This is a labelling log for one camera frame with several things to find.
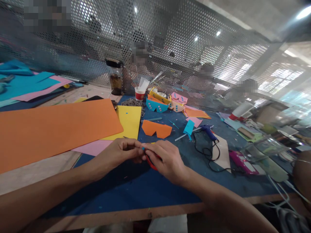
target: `paper scrap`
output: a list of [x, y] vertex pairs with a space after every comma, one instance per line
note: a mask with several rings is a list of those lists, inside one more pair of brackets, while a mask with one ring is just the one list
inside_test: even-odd
[[83, 146], [72, 149], [73, 151], [97, 156], [101, 153], [107, 146], [109, 146], [113, 141], [111, 140], [97, 140], [90, 142]]
[[110, 99], [1, 112], [0, 173], [120, 133]]
[[191, 108], [185, 108], [185, 111], [186, 111], [188, 117], [200, 117], [200, 118], [211, 119], [210, 116], [207, 115], [202, 110], [193, 110]]
[[138, 139], [142, 107], [118, 105], [116, 112], [124, 131], [109, 137], [102, 138], [101, 140], [114, 140], [116, 138], [123, 138], [124, 136]]
[[79, 102], [82, 102], [82, 101], [85, 101], [85, 100], [87, 100], [87, 98], [80, 97], [80, 98], [77, 99], [74, 103], [79, 103]]
[[168, 105], [167, 104], [164, 104], [164, 103], [159, 103], [159, 102], [154, 102], [150, 99], [147, 99], [146, 101], [146, 105], [147, 105], [147, 108], [151, 111], [157, 111], [158, 113], [162, 113], [162, 112], [165, 112], [168, 108]]
[[32, 100], [34, 98], [39, 97], [39, 96], [51, 93], [52, 91], [56, 90], [57, 88], [60, 88], [60, 87], [62, 87], [64, 85], [69, 84], [69, 83], [72, 82], [69, 79], [62, 78], [62, 77], [59, 77], [59, 76], [56, 76], [56, 75], [53, 75], [53, 76], [51, 76], [49, 78], [53, 79], [53, 80], [56, 80], [59, 83], [54, 84], [53, 86], [50, 86], [50, 87], [48, 87], [48, 88], [46, 88], [46, 89], [44, 89], [42, 91], [27, 93], [27, 94], [24, 94], [24, 95], [13, 97], [12, 99], [19, 100], [19, 101], [30, 101], [30, 100]]
[[187, 101], [188, 101], [188, 98], [186, 98], [186, 97], [184, 97], [182, 95], [179, 95], [179, 94], [177, 94], [175, 92], [173, 92], [171, 94], [171, 96], [172, 96], [172, 99], [176, 100], [177, 102], [179, 102], [181, 104], [186, 104]]
[[156, 132], [158, 138], [166, 138], [171, 134], [172, 127], [168, 125], [161, 125], [152, 121], [144, 120], [142, 129], [148, 136], [153, 136]]
[[188, 134], [190, 141], [192, 140], [191, 134], [192, 134], [193, 127], [194, 127], [194, 122], [192, 120], [188, 120], [188, 123], [184, 129], [184, 134]]
[[196, 117], [188, 117], [187, 119], [186, 119], [186, 121], [189, 121], [189, 120], [191, 120], [191, 121], [193, 121], [194, 122], [194, 127], [199, 127], [199, 125], [202, 123], [202, 121], [203, 120], [200, 120], [200, 119], [198, 119], [198, 118], [196, 118]]

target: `ceiling light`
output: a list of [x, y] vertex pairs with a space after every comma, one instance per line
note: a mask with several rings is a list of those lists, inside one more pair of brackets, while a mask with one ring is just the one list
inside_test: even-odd
[[304, 17], [307, 17], [310, 13], [311, 13], [311, 6], [308, 6], [297, 15], [296, 19], [302, 19]]

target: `orange paper cutout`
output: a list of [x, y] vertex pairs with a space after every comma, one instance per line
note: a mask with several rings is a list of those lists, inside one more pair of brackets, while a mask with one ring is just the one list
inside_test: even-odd
[[152, 136], [156, 132], [156, 136], [161, 139], [168, 137], [172, 131], [171, 126], [161, 125], [148, 120], [144, 120], [142, 129], [148, 136]]
[[202, 110], [193, 110], [191, 108], [185, 108], [185, 111], [188, 117], [200, 117], [200, 118], [211, 119], [211, 117]]
[[0, 173], [123, 132], [110, 99], [1, 112], [0, 120]]
[[157, 102], [157, 103], [160, 103], [160, 104], [163, 104], [163, 102], [161, 102], [160, 100], [156, 99], [155, 97], [152, 97], [151, 95], [148, 94], [148, 99], [149, 100], [152, 100], [154, 102]]

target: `blue paper cutout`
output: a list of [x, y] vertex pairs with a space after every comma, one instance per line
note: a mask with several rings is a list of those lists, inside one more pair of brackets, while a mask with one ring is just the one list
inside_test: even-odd
[[191, 134], [193, 131], [193, 127], [194, 127], [194, 122], [192, 120], [189, 120], [184, 129], [184, 134], [188, 134], [190, 141], [192, 140]]
[[167, 104], [160, 104], [152, 100], [147, 99], [147, 108], [151, 111], [157, 111], [159, 113], [165, 112], [168, 109]]

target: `paper craft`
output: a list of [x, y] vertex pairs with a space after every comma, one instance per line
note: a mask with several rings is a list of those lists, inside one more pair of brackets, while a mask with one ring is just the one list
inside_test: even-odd
[[190, 141], [192, 140], [191, 134], [194, 127], [194, 122], [192, 120], [188, 120], [188, 123], [184, 129], [184, 134], [188, 134]]
[[52, 75], [54, 74], [49, 72], [41, 72], [33, 76], [16, 75], [15, 78], [10, 81], [9, 86], [6, 87], [7, 91], [0, 94], [0, 101], [31, 92], [41, 91], [59, 83], [59, 81], [49, 78]]
[[187, 101], [188, 101], [188, 98], [183, 97], [182, 95], [179, 95], [179, 94], [177, 94], [175, 92], [173, 92], [171, 94], [171, 96], [172, 96], [173, 100], [175, 100], [176, 102], [181, 103], [181, 104], [186, 104]]
[[[216, 134], [214, 135], [219, 140], [219, 143], [217, 143], [217, 146], [219, 147], [219, 150], [220, 150], [220, 157], [219, 159], [215, 161], [215, 163], [221, 166], [222, 168], [231, 168], [227, 141]], [[214, 146], [213, 147], [213, 159], [216, 159], [218, 157], [218, 154], [219, 154], [219, 151], [217, 147]]]
[[189, 121], [189, 120], [191, 120], [191, 121], [193, 121], [194, 122], [194, 127], [199, 127], [199, 125], [202, 123], [202, 121], [203, 120], [200, 120], [200, 119], [198, 119], [198, 118], [196, 118], [196, 117], [188, 117], [187, 119], [186, 119], [186, 121]]
[[153, 96], [153, 97], [155, 97], [157, 100], [160, 100], [162, 103], [164, 103], [164, 104], [169, 104], [171, 101], [170, 100], [168, 100], [168, 99], [166, 99], [166, 98], [164, 98], [164, 97], [162, 97], [162, 96], [160, 96], [160, 95], [158, 95], [157, 93], [155, 93], [155, 92], [153, 92], [153, 91], [150, 91], [150, 95], [151, 96]]
[[116, 138], [134, 138], [138, 139], [138, 130], [140, 124], [140, 115], [142, 107], [134, 106], [117, 106], [117, 115], [123, 126], [124, 131], [109, 137], [102, 138], [101, 140], [114, 140]]
[[153, 136], [156, 132], [158, 138], [164, 139], [171, 134], [172, 127], [168, 125], [161, 125], [159, 123], [144, 120], [142, 129], [148, 136]]
[[62, 87], [62, 86], [66, 85], [66, 84], [69, 84], [69, 83], [72, 83], [71, 80], [66, 79], [66, 78], [62, 78], [62, 77], [59, 77], [59, 76], [56, 76], [56, 75], [51, 76], [50, 79], [56, 80], [59, 83], [57, 83], [57, 84], [55, 84], [55, 85], [53, 85], [53, 86], [51, 86], [49, 88], [46, 88], [46, 89], [44, 89], [42, 91], [37, 91], [37, 92], [32, 92], [32, 93], [20, 95], [20, 96], [17, 96], [17, 97], [13, 97], [12, 99], [19, 100], [19, 101], [30, 101], [30, 100], [32, 100], [34, 98], [39, 97], [39, 96], [51, 93], [52, 91], [56, 90], [59, 87]]
[[83, 146], [72, 149], [73, 151], [89, 154], [93, 156], [97, 156], [101, 153], [107, 146], [109, 146], [113, 141], [109, 140], [97, 140], [94, 142], [90, 142]]
[[82, 102], [82, 101], [85, 101], [85, 100], [87, 100], [87, 98], [80, 97], [80, 98], [77, 99], [74, 103], [79, 103], [79, 102]]
[[0, 173], [120, 133], [110, 99], [0, 113]]
[[169, 109], [174, 109], [174, 112], [181, 112], [185, 109], [185, 106], [175, 102], [174, 100], [172, 100], [169, 104], [168, 104]]
[[150, 99], [147, 99], [146, 101], [147, 108], [151, 111], [157, 111], [158, 113], [165, 112], [168, 109], [168, 105], [164, 103], [159, 103], [152, 101]]
[[191, 108], [185, 108], [185, 111], [186, 111], [188, 117], [201, 117], [201, 118], [211, 119], [210, 116], [207, 115], [202, 110], [193, 110]]

